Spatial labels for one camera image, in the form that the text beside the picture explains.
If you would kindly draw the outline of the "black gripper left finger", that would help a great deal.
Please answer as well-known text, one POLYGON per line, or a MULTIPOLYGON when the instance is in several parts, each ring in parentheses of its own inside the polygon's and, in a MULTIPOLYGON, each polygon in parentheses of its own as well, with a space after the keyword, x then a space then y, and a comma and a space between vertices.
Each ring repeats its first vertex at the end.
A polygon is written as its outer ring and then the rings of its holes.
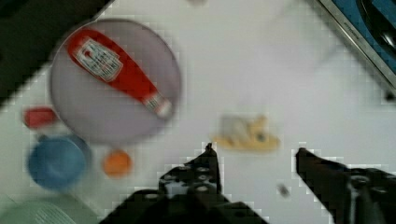
POLYGON ((162 175, 159 179, 159 191, 172 199, 186 194, 189 187, 205 184, 213 187, 216 192, 222 190, 218 155, 212 143, 208 143, 204 152, 195 159, 162 175))

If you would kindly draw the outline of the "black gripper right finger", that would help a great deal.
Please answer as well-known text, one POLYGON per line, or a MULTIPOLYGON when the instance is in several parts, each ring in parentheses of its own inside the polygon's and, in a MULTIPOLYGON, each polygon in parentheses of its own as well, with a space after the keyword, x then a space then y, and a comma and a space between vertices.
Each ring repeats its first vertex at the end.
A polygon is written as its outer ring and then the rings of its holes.
POLYGON ((395 176, 348 168, 301 147, 296 173, 332 215, 334 224, 395 224, 395 176))

